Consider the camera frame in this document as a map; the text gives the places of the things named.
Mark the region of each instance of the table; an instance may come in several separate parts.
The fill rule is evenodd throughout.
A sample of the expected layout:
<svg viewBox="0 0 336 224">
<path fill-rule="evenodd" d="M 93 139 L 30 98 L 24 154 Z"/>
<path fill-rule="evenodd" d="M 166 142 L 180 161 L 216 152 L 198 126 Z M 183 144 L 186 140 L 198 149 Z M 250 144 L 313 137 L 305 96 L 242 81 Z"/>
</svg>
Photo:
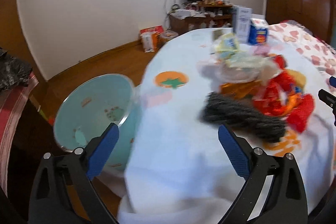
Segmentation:
<svg viewBox="0 0 336 224">
<path fill-rule="evenodd" d="M 212 52 L 212 29 L 188 32 L 168 42 L 147 66 L 140 87 L 143 106 L 132 154 L 125 171 L 128 195 L 122 198 L 121 223 L 217 223 L 235 200 L 244 179 L 238 177 L 218 141 L 218 126 L 200 121 L 206 95 L 218 90 Z M 331 109 L 318 100 L 318 90 L 328 90 L 314 66 L 288 44 L 272 41 L 271 52 L 283 54 L 288 68 L 307 77 L 305 92 L 315 98 L 307 130 L 295 137 L 292 152 L 303 177 L 308 211 L 329 188 L 335 129 Z M 241 45 L 243 50 L 250 46 Z M 165 71 L 188 76 L 176 89 L 157 86 Z M 252 147 L 267 149 L 254 136 L 244 136 Z M 268 177 L 265 186 L 270 186 Z M 251 217 L 259 214 L 265 188 Z"/>
</svg>

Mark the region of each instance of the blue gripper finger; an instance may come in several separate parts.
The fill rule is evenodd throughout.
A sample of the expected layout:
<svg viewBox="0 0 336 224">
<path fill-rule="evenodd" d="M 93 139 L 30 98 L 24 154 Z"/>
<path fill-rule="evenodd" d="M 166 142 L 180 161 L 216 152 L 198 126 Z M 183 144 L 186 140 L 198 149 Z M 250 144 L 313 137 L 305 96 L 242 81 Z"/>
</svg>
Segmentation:
<svg viewBox="0 0 336 224">
<path fill-rule="evenodd" d="M 109 126 L 105 137 L 100 141 L 95 151 L 92 153 L 88 160 L 88 170 L 86 172 L 89 180 L 93 180 L 94 177 L 98 176 L 106 161 L 110 157 L 110 154 L 115 147 L 119 139 L 119 128 L 117 125 Z"/>
<path fill-rule="evenodd" d="M 250 175 L 249 159 L 240 145 L 231 136 L 229 130 L 223 125 L 218 129 L 218 139 L 237 175 L 247 180 Z"/>
<path fill-rule="evenodd" d="M 329 84 L 330 84 L 331 86 L 333 86 L 334 88 L 336 88 L 336 78 L 333 77 L 333 76 L 331 76 L 331 77 L 329 78 Z"/>
<path fill-rule="evenodd" d="M 335 116 L 334 126 L 336 126 L 336 109 L 335 109 L 335 108 L 333 109 L 333 114 L 334 114 L 334 116 Z"/>
</svg>

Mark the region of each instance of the bowl rim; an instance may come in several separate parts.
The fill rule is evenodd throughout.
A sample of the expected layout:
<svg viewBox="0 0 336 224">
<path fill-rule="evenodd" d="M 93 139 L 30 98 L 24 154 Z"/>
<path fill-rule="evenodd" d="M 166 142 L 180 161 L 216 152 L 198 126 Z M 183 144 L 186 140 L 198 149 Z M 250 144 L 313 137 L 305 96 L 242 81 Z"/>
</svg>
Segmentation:
<svg viewBox="0 0 336 224">
<path fill-rule="evenodd" d="M 56 145 L 63 151 L 65 152 L 68 152 L 68 153 L 71 153 L 72 151 L 74 151 L 74 149 L 68 149 L 66 148 L 65 146 L 61 145 L 58 140 L 56 140 L 56 136 L 55 136 L 55 124 L 56 124 L 56 119 L 57 119 L 57 116 L 59 115 L 59 112 L 62 108 L 62 106 L 64 105 L 64 103 L 66 102 L 66 100 L 69 99 L 69 97 L 76 92 L 76 90 L 78 90 L 81 86 L 83 86 L 84 84 L 90 82 L 91 80 L 94 80 L 94 79 L 97 79 L 97 78 L 100 78 L 100 77 L 104 77 L 104 76 L 109 76 L 109 75 L 117 75 L 117 76 L 121 76 L 122 78 L 124 78 L 131 86 L 131 98 L 130 98 L 130 101 L 128 103 L 128 106 L 127 106 L 127 109 L 125 111 L 125 114 L 123 116 L 123 118 L 120 120 L 120 122 L 117 124 L 118 127 L 120 127 L 127 119 L 127 117 L 129 116 L 130 112 L 131 112 L 131 107 L 134 103 L 134 99 L 135 99 L 135 86 L 134 86 L 134 83 L 133 81 L 127 77 L 126 75 L 121 75 L 121 74 L 118 74 L 118 73 L 107 73 L 107 74 L 104 74 L 104 75 L 99 75 L 99 76 L 96 76 L 94 78 L 91 78 L 90 80 L 88 81 L 85 81 L 83 84 L 79 85 L 78 87 L 76 87 L 65 99 L 64 101 L 61 103 L 60 107 L 58 108 L 57 110 L 57 113 L 56 113 L 56 116 L 55 116 L 55 122 L 54 122 L 54 125 L 52 127 L 53 129 L 53 137 L 54 137 L 54 140 L 55 140 L 55 143 Z"/>
</svg>

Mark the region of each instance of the light blue bowl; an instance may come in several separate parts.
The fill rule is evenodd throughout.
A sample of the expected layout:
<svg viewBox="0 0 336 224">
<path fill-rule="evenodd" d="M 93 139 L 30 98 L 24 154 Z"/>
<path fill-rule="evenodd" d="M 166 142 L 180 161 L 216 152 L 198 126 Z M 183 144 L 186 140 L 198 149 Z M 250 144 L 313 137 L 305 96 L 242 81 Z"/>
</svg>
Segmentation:
<svg viewBox="0 0 336 224">
<path fill-rule="evenodd" d="M 119 126 L 119 140 L 105 168 L 124 170 L 140 119 L 132 81 L 119 74 L 93 78 L 76 88 L 59 108 L 54 137 L 64 151 L 85 147 L 111 122 Z"/>
</svg>

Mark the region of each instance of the floral bedspread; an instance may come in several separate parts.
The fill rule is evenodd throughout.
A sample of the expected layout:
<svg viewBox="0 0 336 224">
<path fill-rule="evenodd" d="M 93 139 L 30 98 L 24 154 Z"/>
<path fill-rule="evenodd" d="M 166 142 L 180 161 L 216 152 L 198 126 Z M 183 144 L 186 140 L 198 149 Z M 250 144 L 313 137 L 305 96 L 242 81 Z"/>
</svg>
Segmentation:
<svg viewBox="0 0 336 224">
<path fill-rule="evenodd" d="M 303 29 L 287 23 L 269 26 L 269 36 L 290 44 L 308 59 L 325 78 L 329 92 L 336 96 L 336 88 L 329 83 L 330 76 L 336 77 L 336 50 L 334 48 Z"/>
</svg>

